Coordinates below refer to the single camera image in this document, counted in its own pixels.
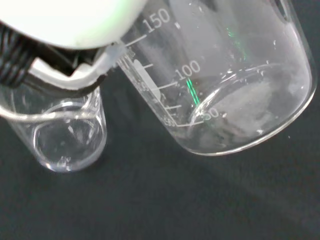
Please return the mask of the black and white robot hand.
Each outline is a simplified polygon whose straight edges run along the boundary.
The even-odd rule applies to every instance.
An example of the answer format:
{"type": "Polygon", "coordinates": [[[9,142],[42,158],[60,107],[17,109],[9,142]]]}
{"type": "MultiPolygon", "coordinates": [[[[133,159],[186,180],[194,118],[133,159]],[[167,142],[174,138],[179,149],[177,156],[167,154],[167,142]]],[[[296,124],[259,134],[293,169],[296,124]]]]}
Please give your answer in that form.
{"type": "Polygon", "coordinates": [[[99,87],[124,53],[121,38],[144,0],[3,0],[0,84],[79,97],[99,87]]]}

